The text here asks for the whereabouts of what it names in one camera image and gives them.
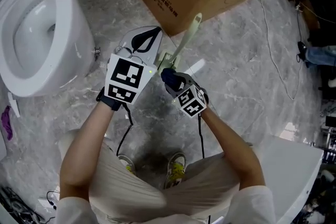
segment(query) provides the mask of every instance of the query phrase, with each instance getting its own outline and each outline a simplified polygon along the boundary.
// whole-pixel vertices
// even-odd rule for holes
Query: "shirt sleeve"
[[[88,201],[67,197],[57,203],[55,224],[98,224],[98,221]]]
[[[233,198],[224,224],[275,224],[273,195],[265,186],[240,190]]]

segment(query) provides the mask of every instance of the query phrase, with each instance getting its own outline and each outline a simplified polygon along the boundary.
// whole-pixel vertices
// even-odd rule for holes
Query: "jeans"
[[[336,66],[336,46],[309,47],[306,61],[318,66]]]

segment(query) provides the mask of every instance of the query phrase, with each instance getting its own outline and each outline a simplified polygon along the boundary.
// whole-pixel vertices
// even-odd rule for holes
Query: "black glove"
[[[209,104],[209,97],[206,90],[197,84],[194,79],[185,73],[177,73],[172,68],[165,68],[162,70],[161,79],[164,82],[167,92],[173,97],[178,97],[182,92],[186,90],[186,87],[196,85],[199,90],[204,92],[204,98],[207,104]],[[184,83],[184,88],[180,89],[181,83]]]
[[[98,94],[96,101],[99,102],[103,102],[106,105],[108,105],[112,110],[114,111],[118,111],[122,102],[117,101],[116,99],[113,98],[109,98],[107,96],[104,95],[104,89],[105,87],[103,87],[100,91],[100,93]]]

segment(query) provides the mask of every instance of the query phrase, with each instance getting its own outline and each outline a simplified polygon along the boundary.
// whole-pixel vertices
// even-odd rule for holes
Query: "person's leg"
[[[70,131],[60,140],[62,158],[76,133]],[[180,184],[159,191],[131,174],[103,143],[90,202],[112,219],[124,222],[145,222],[173,214],[205,219],[227,208],[237,191],[238,178],[222,154],[191,164]]]
[[[228,208],[238,190],[239,179],[221,153],[188,165],[183,181],[163,193],[176,214],[206,219]]]
[[[336,46],[308,47],[306,51],[306,61],[314,65],[335,66]]]
[[[59,141],[62,159],[77,131],[68,132]],[[144,222],[171,214],[162,192],[130,173],[105,143],[90,187],[90,202],[120,222]]]

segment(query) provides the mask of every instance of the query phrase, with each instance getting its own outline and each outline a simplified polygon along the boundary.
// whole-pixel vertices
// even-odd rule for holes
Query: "forearm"
[[[240,188],[264,185],[260,162],[247,143],[225,124],[210,108],[202,112],[202,118],[221,145],[225,158],[240,179]]]
[[[60,186],[88,189],[96,171],[99,153],[113,111],[99,102],[70,145],[60,171]]]

